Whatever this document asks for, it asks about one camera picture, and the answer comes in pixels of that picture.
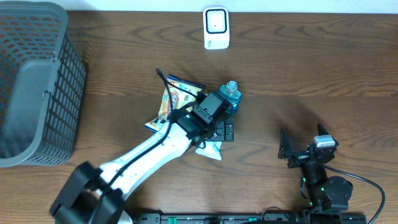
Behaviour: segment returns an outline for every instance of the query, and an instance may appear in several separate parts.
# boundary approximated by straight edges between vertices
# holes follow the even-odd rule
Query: plastic wrapper
[[[188,81],[185,80],[180,80],[172,75],[168,75],[167,80],[183,89],[183,90],[187,90],[191,93],[193,93],[194,95],[197,94],[198,91],[201,91],[203,89],[202,86],[200,85],[196,85],[194,83],[190,83]],[[189,95],[188,93],[185,93],[181,90],[178,90],[172,86],[169,86],[170,88],[170,94],[171,94],[171,102],[173,105],[174,109],[180,109],[181,107],[183,107],[184,105],[186,105],[189,102],[193,102],[195,101],[195,97]],[[163,96],[162,96],[162,104],[160,105],[160,110],[159,110],[159,114],[158,117],[153,119],[152,121],[149,121],[148,123],[145,124],[145,127],[147,129],[150,129],[152,132],[156,133],[162,126],[164,123],[167,122],[167,116],[169,115],[171,110],[171,105],[170,105],[170,101],[169,101],[169,94],[167,93],[167,89],[165,88],[164,92],[163,92]],[[196,153],[199,155],[203,155],[212,159],[217,159],[217,160],[221,160],[221,144],[223,142],[206,142],[205,144],[202,143],[202,149],[198,148],[196,149]]]

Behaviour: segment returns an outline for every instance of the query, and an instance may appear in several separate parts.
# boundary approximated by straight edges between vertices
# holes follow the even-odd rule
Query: black wire
[[[226,118],[226,120],[227,119],[230,119],[231,117],[232,117],[232,115],[233,115],[233,113],[234,113],[234,106],[232,105],[232,103],[231,102],[229,102],[229,100],[227,100],[227,102],[228,102],[228,104],[229,104],[229,108],[230,108],[230,113],[229,113],[229,116]]]
[[[262,214],[261,214],[261,221],[264,221],[264,219],[265,219],[265,217],[266,217],[265,215],[266,215],[267,211],[270,210],[270,209],[272,209],[272,208],[277,208],[277,209],[279,209],[280,211],[282,211],[282,209],[280,209],[279,207],[276,207],[276,206],[268,207],[268,208],[266,208],[266,209],[262,212]]]
[[[200,145],[199,145],[199,146],[197,146],[198,149],[205,149],[205,148],[206,148],[206,142],[203,141],[202,143],[203,143],[203,147],[199,147],[199,146],[200,146]]]
[[[189,103],[187,103],[186,105],[183,105],[182,108],[187,109],[187,108],[189,108],[189,107],[191,107],[191,106],[195,106],[195,105],[197,105],[197,104],[198,104],[198,102],[196,102],[196,101],[189,102]]]
[[[181,91],[183,91],[184,93],[188,93],[189,95],[195,97],[195,99],[198,99],[198,97],[195,96],[193,93],[191,93],[191,92],[189,92],[189,91],[187,91],[187,90],[181,89],[180,87],[177,87],[177,86],[173,85],[173,84],[170,83],[168,80],[166,80],[166,82],[167,82],[167,84],[169,84],[170,86],[172,86],[172,87],[174,87],[174,88],[176,88],[176,89],[178,89],[178,90],[181,90]]]
[[[368,179],[366,179],[366,178],[363,178],[363,177],[360,177],[360,176],[357,176],[357,175],[354,175],[354,174],[350,174],[349,172],[344,172],[344,171],[341,171],[341,170],[332,168],[332,167],[327,166],[327,165],[323,165],[323,166],[324,166],[324,168],[326,168],[326,169],[328,169],[328,170],[331,170],[331,171],[333,171],[333,172],[336,172],[336,173],[339,173],[339,174],[343,174],[343,175],[347,175],[347,176],[349,176],[349,177],[354,177],[355,179],[358,179],[358,180],[362,180],[362,181],[364,181],[364,182],[366,182],[366,183],[368,183],[368,184],[371,184],[371,185],[377,187],[377,189],[380,190],[380,193],[381,193],[381,203],[380,203],[379,209],[377,210],[376,214],[374,214],[373,218],[368,222],[368,224],[372,224],[372,223],[376,220],[376,218],[380,215],[381,210],[382,210],[383,207],[384,207],[384,203],[386,202],[386,195],[385,195],[385,193],[384,193],[384,191],[383,191],[383,188],[381,188],[377,183],[375,183],[375,182],[373,182],[373,181],[371,181],[371,180],[368,180]]]
[[[163,75],[163,72],[160,71],[158,68],[156,68],[156,74],[162,79],[162,81],[164,82],[164,85],[166,86],[167,89],[167,94],[169,94],[169,100],[170,100],[170,106],[171,106],[171,110],[170,112],[172,112],[173,110],[173,103],[172,103],[172,97],[171,97],[171,93],[170,93],[170,88],[168,86],[168,81],[166,80],[166,78]],[[162,139],[160,139],[157,143],[155,143],[153,146],[149,147],[147,150],[145,150],[143,153],[139,154],[138,156],[136,156],[135,158],[133,158],[132,160],[130,160],[127,164],[125,164],[124,166],[122,166],[122,168],[120,168],[118,170],[118,172],[113,176],[113,178],[111,179],[111,181],[109,181],[109,183],[106,185],[105,190],[102,192],[101,196],[98,199],[98,205],[101,204],[101,202],[103,201],[105,195],[109,192],[109,190],[111,189],[113,183],[116,181],[116,179],[118,179],[118,177],[120,175],[123,174],[123,172],[129,167],[131,166],[131,164],[133,164],[134,162],[136,162],[138,159],[140,159],[143,155],[147,154],[148,152],[150,152],[151,150],[153,150],[154,148],[156,148],[158,145],[162,144],[164,142],[164,140],[167,138],[167,136],[169,135],[170,129],[172,127],[172,124],[169,123],[169,126],[167,127],[167,130],[164,134],[164,136],[162,137]],[[99,206],[97,206],[89,220],[89,224],[92,223],[92,219],[95,217],[96,213],[98,213],[98,208]]]

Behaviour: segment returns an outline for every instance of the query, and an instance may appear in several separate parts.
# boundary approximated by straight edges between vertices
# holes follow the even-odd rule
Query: wood grain surface
[[[307,205],[300,170],[277,158],[279,129],[303,149],[322,122],[340,142],[329,163],[380,184],[376,223],[398,220],[398,16],[231,13],[231,42],[205,50],[201,13],[69,12],[69,33],[88,64],[76,151],[58,167],[0,169],[0,223],[53,223],[49,207],[80,163],[95,166],[146,140],[159,110],[162,68],[206,85],[235,80],[243,93],[235,142],[222,161],[190,149],[127,201],[165,213],[262,212]],[[358,180],[350,212],[370,220],[381,195]]]

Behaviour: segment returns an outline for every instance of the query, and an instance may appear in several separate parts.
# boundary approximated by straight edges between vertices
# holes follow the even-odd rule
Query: blue bottle
[[[236,114],[242,98],[242,93],[238,91],[238,84],[236,81],[229,81],[226,85],[222,85],[220,87],[220,94],[229,102],[231,102],[233,106],[233,114]]]

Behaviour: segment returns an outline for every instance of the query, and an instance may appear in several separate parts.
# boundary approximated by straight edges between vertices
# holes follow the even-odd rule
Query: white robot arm
[[[150,148],[164,137],[169,125],[172,127],[165,141],[153,150],[142,155],[146,149]],[[142,155],[131,164],[131,166],[123,172],[123,175],[117,178],[111,186],[114,190],[121,189],[123,192],[123,199],[126,200],[138,185],[166,162],[181,156],[191,146],[191,143],[192,140],[187,138],[187,132],[184,131],[179,124],[170,124],[170,122],[167,122],[157,133],[127,154],[114,161],[100,165],[99,168],[103,171],[100,176],[105,182],[109,183],[122,166]]]
[[[85,162],[72,173],[50,208],[61,223],[130,224],[128,196],[166,162],[204,140],[233,141],[231,103],[212,91],[199,94],[191,112],[173,111],[169,121],[127,154],[95,169]]]

